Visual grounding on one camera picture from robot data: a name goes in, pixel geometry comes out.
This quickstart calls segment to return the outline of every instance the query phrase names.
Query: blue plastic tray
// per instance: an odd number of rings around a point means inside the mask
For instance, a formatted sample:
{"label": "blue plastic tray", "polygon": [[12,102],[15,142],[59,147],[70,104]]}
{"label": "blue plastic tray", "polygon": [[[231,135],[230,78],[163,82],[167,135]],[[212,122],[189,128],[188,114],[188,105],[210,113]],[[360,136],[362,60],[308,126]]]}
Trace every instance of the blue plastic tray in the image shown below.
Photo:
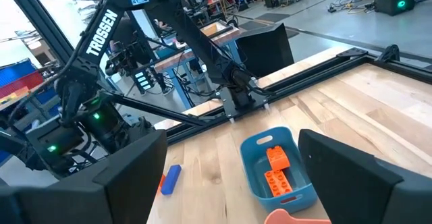
{"label": "blue plastic tray", "polygon": [[[266,150],[281,146],[290,160],[291,167],[283,173],[293,191],[273,197],[264,173],[271,170]],[[292,139],[291,131],[285,127],[277,127],[246,139],[241,147],[243,166],[249,187],[267,212],[283,208],[289,213],[308,208],[317,200],[317,193],[304,170],[300,152]]]}

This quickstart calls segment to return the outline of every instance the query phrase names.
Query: red storage bin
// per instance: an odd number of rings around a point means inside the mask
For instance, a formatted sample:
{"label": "red storage bin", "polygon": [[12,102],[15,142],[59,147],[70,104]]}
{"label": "red storage bin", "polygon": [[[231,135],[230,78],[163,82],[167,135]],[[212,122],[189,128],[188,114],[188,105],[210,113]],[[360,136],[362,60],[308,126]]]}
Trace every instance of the red storage bin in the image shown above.
{"label": "red storage bin", "polygon": [[31,90],[42,82],[43,77],[39,74],[39,72],[32,72],[27,76],[23,76],[18,80],[15,80],[9,84],[6,84],[5,86],[0,87],[0,99],[26,86],[29,90]]}

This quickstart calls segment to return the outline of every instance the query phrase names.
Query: metal bracket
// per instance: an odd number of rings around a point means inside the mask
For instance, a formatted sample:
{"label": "metal bracket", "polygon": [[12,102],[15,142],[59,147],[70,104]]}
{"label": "metal bracket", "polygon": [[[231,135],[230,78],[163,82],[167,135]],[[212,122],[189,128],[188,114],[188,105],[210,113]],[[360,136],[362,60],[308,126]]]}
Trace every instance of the metal bracket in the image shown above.
{"label": "metal bracket", "polygon": [[397,45],[390,45],[385,48],[384,52],[378,58],[375,59],[375,61],[380,62],[388,62],[391,60],[400,60],[400,52],[399,47]]}
{"label": "metal bracket", "polygon": [[[257,87],[257,85],[251,80],[249,84],[253,87]],[[222,98],[223,109],[225,111],[225,115],[227,118],[233,123],[235,117],[239,117],[243,115],[247,111],[252,111],[253,109],[258,109],[259,107],[263,107],[268,103],[268,96],[263,96],[257,94],[255,92],[250,92],[250,96],[252,97],[253,103],[251,103],[247,108],[244,109],[236,109],[236,106],[232,100],[231,94],[228,88],[224,87],[220,90],[220,95]]]}
{"label": "metal bracket", "polygon": [[342,53],[338,53],[336,57],[353,57],[353,56],[362,56],[367,55],[369,52],[366,50],[358,49],[358,48],[351,48],[347,51],[344,51]]}

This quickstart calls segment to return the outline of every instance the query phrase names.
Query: orange handle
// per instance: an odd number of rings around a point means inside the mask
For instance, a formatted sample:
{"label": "orange handle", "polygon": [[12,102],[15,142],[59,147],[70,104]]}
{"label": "orange handle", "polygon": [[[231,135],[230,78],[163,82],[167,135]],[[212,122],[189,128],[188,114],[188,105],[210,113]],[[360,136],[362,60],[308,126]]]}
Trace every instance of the orange handle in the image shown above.
{"label": "orange handle", "polygon": [[331,222],[324,219],[297,219],[291,217],[284,209],[277,209],[267,216],[264,224],[331,224]]}

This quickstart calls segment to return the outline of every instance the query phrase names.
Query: wooden board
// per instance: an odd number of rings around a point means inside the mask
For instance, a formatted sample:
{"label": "wooden board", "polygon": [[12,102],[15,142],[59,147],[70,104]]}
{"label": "wooden board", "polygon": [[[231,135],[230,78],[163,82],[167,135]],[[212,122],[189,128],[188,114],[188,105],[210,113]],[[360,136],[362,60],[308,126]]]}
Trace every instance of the wooden board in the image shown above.
{"label": "wooden board", "polygon": [[[332,48],[259,81],[266,86],[345,50]],[[249,190],[240,145],[275,126],[325,134],[376,157],[432,177],[432,87],[372,65],[362,65],[307,90],[168,148],[170,165],[183,168],[171,196],[158,195],[149,223],[263,223],[267,213]],[[218,107],[199,105],[198,115]],[[158,127],[175,124],[164,121]],[[327,218],[320,202],[293,214]]]}

